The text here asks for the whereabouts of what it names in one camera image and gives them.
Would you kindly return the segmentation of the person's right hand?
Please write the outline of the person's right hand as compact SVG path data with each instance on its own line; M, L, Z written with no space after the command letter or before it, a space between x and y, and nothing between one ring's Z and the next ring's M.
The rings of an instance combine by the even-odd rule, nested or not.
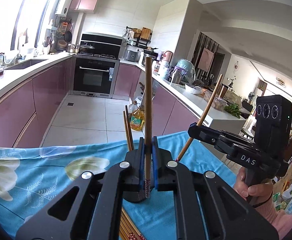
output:
M233 189L245 200L248 197L255 198L254 205L264 203L273 194L273 184L272 182L266 182L262 184L248 186L245 183L246 171L244 167L239 169L239 172L236 176L236 181L233 186Z

